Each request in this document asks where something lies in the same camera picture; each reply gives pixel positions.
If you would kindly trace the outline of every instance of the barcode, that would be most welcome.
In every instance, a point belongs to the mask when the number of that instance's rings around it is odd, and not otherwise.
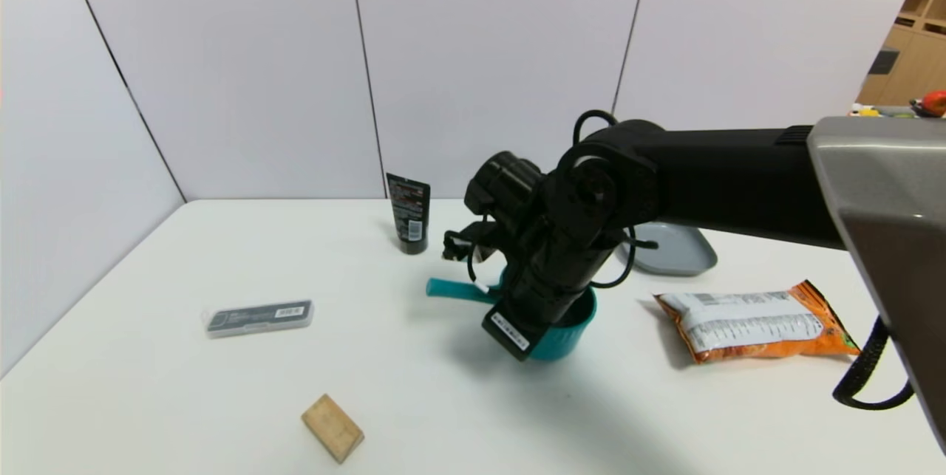
[[[513,341],[513,344],[516,344],[522,351],[525,351],[529,348],[529,341],[523,337],[523,334],[518,331],[516,327],[513,327],[513,324],[510,324],[503,315],[498,312],[494,312],[493,316],[490,317],[490,320],[493,320],[493,324],[496,324],[503,333],[509,337],[509,340]]]
[[[420,240],[423,235],[423,222],[408,220],[408,240]]]
[[[276,311],[277,318],[286,318],[287,316],[299,316],[305,311],[305,307],[290,307],[290,309],[280,309]]]

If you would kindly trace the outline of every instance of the teal cup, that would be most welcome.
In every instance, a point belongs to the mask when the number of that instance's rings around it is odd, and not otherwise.
[[[499,290],[499,286],[491,287],[491,289]],[[484,293],[476,284],[436,279],[435,277],[432,277],[426,283],[426,295],[480,302],[489,304],[489,306],[494,306],[497,302],[497,296]],[[535,360],[559,360],[559,358],[563,358],[570,354],[572,350],[575,350],[585,327],[594,319],[595,310],[597,310],[597,299],[591,287],[572,304],[572,310],[577,311],[577,313],[568,315],[572,317],[571,321],[561,324],[561,326],[559,324],[552,326],[542,337],[542,340],[535,345],[535,349],[529,355],[530,358],[535,358]]]

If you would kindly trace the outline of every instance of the gray dish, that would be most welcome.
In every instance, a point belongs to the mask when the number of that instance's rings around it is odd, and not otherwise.
[[[719,260],[716,250],[699,229],[650,222],[635,226],[634,231],[638,239],[659,244],[656,250],[636,249],[634,266],[645,272],[662,276],[699,276],[716,266]],[[627,259],[628,245],[622,244],[621,249]]]

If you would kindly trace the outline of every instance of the teal handle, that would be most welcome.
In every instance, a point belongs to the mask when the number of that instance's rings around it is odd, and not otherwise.
[[[480,290],[476,284],[436,279],[436,277],[432,277],[426,281],[426,295],[470,300],[471,302],[484,304],[496,304],[496,298],[488,294],[483,294],[483,291]]]

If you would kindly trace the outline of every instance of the chip bag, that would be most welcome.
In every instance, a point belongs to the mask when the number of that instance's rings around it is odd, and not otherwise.
[[[736,357],[858,355],[824,296],[809,281],[781,293],[654,296],[697,364]]]

